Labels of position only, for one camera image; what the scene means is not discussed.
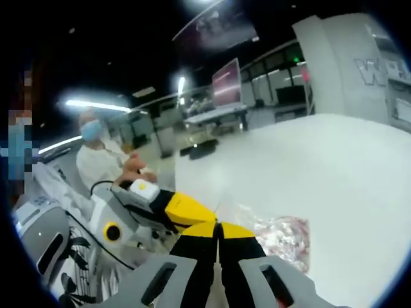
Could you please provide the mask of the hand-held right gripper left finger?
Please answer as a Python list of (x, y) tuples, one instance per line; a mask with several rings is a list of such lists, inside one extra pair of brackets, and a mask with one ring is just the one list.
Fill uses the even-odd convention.
[(129, 274), (106, 307), (205, 307), (214, 280), (218, 223), (189, 227), (171, 252), (152, 257)]

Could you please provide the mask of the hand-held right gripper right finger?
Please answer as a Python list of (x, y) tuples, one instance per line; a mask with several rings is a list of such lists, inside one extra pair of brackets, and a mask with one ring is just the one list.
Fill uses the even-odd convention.
[(267, 256), (246, 228), (220, 223), (222, 284), (229, 307), (327, 307), (304, 273)]

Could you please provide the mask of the person's left hand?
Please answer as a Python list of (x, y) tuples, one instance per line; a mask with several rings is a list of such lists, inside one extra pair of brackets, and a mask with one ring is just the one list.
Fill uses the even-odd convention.
[(146, 163), (140, 158), (138, 152), (131, 152), (129, 159), (123, 164), (122, 174), (113, 181), (113, 185), (120, 186), (123, 182), (134, 182), (137, 179), (157, 183), (157, 175), (151, 171), (142, 172), (144, 168)]

